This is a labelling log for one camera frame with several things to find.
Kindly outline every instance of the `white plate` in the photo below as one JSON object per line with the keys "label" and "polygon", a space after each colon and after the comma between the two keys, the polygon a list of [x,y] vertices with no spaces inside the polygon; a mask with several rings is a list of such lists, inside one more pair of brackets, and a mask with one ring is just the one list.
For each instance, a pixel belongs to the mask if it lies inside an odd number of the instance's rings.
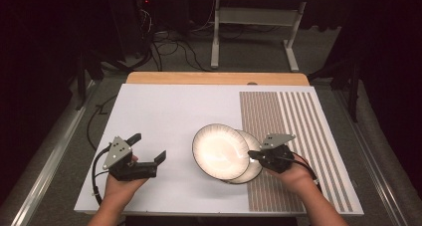
{"label": "white plate", "polygon": [[192,143],[193,156],[199,167],[210,176],[234,179],[245,173],[249,165],[248,143],[234,128],[225,124],[202,127]]}
{"label": "white plate", "polygon": [[[256,138],[254,138],[251,134],[237,129],[237,131],[245,138],[246,142],[248,143],[250,150],[260,151],[260,143]],[[225,180],[227,183],[232,184],[242,184],[247,183],[258,176],[261,173],[263,166],[260,164],[260,161],[254,160],[250,158],[250,163],[248,168],[246,169],[245,173],[235,179]]]}

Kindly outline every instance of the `silver metal bracket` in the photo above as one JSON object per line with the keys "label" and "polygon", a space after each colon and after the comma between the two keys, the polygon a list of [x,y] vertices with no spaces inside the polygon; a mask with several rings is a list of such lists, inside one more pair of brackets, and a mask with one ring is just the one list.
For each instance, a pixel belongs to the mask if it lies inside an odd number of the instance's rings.
{"label": "silver metal bracket", "polygon": [[129,153],[131,153],[131,147],[122,138],[116,136],[109,148],[103,169],[109,169]]}
{"label": "silver metal bracket", "polygon": [[296,138],[294,134],[269,133],[264,139],[261,149],[272,149]]}

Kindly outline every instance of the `striped mat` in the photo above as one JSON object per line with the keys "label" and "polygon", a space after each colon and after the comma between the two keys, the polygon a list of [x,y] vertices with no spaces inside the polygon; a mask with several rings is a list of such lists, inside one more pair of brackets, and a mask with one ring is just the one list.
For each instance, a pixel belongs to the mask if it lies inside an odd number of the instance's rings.
{"label": "striped mat", "polygon": [[[339,213],[353,213],[350,191],[344,186],[348,175],[338,169],[342,161],[315,93],[241,92],[240,101],[244,131],[259,142],[268,133],[295,134],[287,145],[310,162],[325,198]],[[265,170],[247,187],[252,212],[305,213],[300,199]]]}

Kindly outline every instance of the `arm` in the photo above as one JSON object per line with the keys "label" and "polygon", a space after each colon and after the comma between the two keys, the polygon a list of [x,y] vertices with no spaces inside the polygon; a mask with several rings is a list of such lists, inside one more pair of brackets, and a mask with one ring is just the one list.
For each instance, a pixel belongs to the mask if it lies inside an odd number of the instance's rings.
{"label": "arm", "polygon": [[[303,162],[297,156],[295,156],[295,160]],[[311,175],[304,167],[293,163],[291,169],[281,174],[272,170],[268,170],[268,172],[279,178],[289,191],[301,198],[313,226],[347,225],[335,208],[319,192]]]}
{"label": "arm", "polygon": [[123,212],[124,207],[130,202],[136,190],[146,182],[146,179],[133,181],[118,181],[108,175],[105,184],[105,196],[99,210],[91,219],[89,226],[115,226]]}

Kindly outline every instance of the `forearm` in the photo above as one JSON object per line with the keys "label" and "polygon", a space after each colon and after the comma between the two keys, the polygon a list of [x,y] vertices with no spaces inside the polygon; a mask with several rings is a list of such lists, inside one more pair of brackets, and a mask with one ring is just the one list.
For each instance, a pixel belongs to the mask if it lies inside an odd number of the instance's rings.
{"label": "forearm", "polygon": [[307,187],[307,190],[300,192],[308,217],[313,226],[341,226],[347,225],[344,219],[337,213],[335,208],[323,197],[316,186]]}
{"label": "forearm", "polygon": [[89,226],[115,226],[124,207],[116,207],[111,201],[104,200]]}

